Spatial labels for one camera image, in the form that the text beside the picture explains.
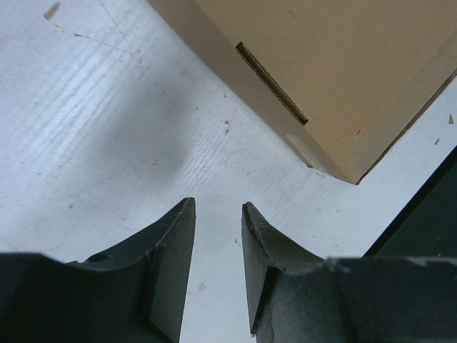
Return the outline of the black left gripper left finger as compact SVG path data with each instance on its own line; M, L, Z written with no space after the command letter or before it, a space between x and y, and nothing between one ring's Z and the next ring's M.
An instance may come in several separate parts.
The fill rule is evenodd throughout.
M196 227L182 199L84 262L1 255L3 342L178 342Z

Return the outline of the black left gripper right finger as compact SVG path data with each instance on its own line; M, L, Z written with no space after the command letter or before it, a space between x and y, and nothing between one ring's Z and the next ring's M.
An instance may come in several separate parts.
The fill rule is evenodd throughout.
M249 327L258 342L454 342L456 260L323 259L242 206Z

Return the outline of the brown cardboard express box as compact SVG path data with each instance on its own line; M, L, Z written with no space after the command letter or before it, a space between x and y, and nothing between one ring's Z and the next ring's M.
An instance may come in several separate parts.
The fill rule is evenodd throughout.
M454 1L152 1L311 168L357 184L456 76Z

